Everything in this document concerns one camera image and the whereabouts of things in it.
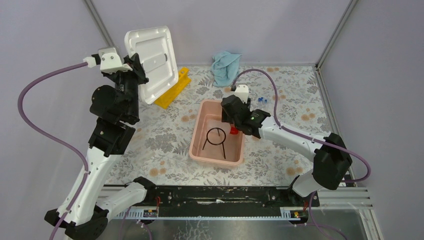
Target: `floral tablecloth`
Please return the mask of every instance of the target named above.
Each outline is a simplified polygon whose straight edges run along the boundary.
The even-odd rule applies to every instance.
[[[328,134],[330,124],[312,67],[241,67],[240,71],[250,68],[267,71],[274,79],[282,123]],[[311,162],[293,150],[252,136],[246,136],[244,163],[236,169],[205,167],[190,159],[188,151],[200,102],[231,93],[229,87],[212,85],[210,67],[189,67],[188,76],[191,83],[167,109],[140,103],[136,132],[106,184],[125,184],[143,176],[157,185],[288,186],[295,176],[312,168]],[[274,104],[272,85],[262,73],[249,72],[239,83],[249,87],[252,110],[264,108],[258,103],[260,97]]]

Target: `red object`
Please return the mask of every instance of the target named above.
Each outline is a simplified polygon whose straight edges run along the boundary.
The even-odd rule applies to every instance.
[[[237,135],[239,134],[239,130],[237,130],[237,128],[232,126],[231,130],[229,131],[229,134]]]

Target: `black wire stand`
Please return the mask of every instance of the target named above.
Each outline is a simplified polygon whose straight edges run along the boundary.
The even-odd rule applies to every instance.
[[[221,141],[221,142],[219,142],[219,143],[213,143],[213,142],[211,142],[210,140],[209,140],[209,133],[212,131],[212,130],[214,130],[214,129],[216,129],[217,131],[218,131],[218,136],[220,137],[221,135],[220,135],[220,131],[222,131],[222,133],[224,134],[224,139]],[[202,147],[202,150],[204,150],[205,149],[205,146],[206,146],[206,142],[209,142],[210,144],[212,144],[212,145],[214,145],[214,146],[218,146],[218,145],[222,145],[222,151],[223,151],[223,153],[224,153],[224,159],[227,159],[226,158],[226,155],[225,155],[225,147],[224,147],[224,142],[225,142],[225,140],[227,139],[227,134],[225,133],[225,131],[224,130],[222,130],[222,128],[219,128],[219,127],[212,127],[211,129],[209,129],[209,131],[207,131],[207,133],[206,133],[206,140],[204,141],[204,144],[203,144],[203,147]]]

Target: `purple wall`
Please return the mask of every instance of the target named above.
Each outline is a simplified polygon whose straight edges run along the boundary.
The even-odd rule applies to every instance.
[[[322,74],[386,240],[423,239],[424,1],[359,1]],[[365,174],[359,161],[356,177]]]
[[[94,0],[121,52],[131,30],[167,25],[176,61],[210,64],[241,53],[242,63],[318,61],[350,0]]]
[[[21,120],[18,95],[32,80],[82,62],[105,43],[83,1],[14,0],[0,5],[1,239],[45,240],[53,227],[44,214],[62,203],[82,163]],[[96,125],[90,98],[102,84],[108,80],[98,67],[74,70],[33,88],[24,109],[36,125],[85,153]]]

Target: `blue small object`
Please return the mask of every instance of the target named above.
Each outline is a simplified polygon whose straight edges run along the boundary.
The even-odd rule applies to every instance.
[[[215,87],[228,87],[239,73],[241,54],[232,54],[222,51],[214,55],[210,71],[212,72]]]

